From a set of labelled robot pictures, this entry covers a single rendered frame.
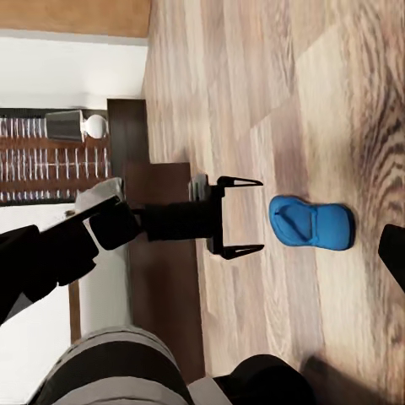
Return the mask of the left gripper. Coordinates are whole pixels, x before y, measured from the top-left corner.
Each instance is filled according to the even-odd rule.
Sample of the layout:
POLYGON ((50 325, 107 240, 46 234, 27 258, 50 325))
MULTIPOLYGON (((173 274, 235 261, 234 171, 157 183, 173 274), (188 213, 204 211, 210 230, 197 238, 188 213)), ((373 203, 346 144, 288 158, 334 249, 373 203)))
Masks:
MULTIPOLYGON (((204 186, 204 200, 190 202, 171 202, 173 218, 173 239, 189 240, 206 238, 206 248, 213 255, 221 255, 230 260, 261 251, 263 244, 246 246, 223 246, 223 207, 225 187, 237 187, 237 177, 220 176, 217 184, 204 186)), ((240 186, 263 186, 259 180, 240 186)))

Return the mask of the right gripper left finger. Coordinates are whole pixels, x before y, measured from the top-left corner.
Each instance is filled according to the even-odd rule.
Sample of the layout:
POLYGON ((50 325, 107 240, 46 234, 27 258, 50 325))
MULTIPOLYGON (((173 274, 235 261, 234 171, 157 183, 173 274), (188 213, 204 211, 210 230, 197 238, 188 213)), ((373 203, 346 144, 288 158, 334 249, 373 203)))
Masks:
POLYGON ((44 256, 37 225, 0 234, 0 326, 44 256))

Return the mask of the sandal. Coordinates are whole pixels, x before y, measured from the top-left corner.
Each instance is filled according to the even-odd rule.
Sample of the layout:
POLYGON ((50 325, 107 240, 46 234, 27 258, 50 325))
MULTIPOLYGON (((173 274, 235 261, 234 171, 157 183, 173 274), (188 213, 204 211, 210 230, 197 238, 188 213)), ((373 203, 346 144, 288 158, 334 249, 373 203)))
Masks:
POLYGON ((268 214, 274 234, 286 246, 346 251, 354 243, 354 216, 342 203, 318 205, 280 195, 270 201, 268 214))

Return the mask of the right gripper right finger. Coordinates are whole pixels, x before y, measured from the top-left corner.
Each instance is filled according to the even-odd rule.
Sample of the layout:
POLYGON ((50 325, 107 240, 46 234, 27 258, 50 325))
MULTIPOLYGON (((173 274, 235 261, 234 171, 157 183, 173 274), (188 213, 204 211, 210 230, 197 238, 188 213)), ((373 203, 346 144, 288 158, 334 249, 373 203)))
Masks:
POLYGON ((405 293, 405 228, 385 224, 378 253, 405 293))

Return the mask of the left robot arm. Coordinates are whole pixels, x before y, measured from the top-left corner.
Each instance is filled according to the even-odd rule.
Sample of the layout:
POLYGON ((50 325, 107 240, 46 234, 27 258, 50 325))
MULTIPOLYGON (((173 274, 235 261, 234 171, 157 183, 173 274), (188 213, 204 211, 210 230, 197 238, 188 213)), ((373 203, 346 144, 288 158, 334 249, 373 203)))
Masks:
MULTIPOLYGON (((217 184, 209 185, 208 173, 198 173, 189 182, 189 202, 146 203, 145 209, 130 208, 119 195, 112 195, 42 230, 44 256, 4 321, 47 296, 57 285, 68 286, 94 269, 92 259, 99 250, 85 227, 86 219, 107 251, 134 240, 143 231, 147 242, 206 238, 206 248, 226 260, 261 251, 263 244, 223 246, 221 197, 225 187, 237 187, 237 179, 220 176, 217 184), (135 214, 140 215, 141 225, 135 214)), ((250 182, 240 186, 263 186, 259 180, 250 182)))

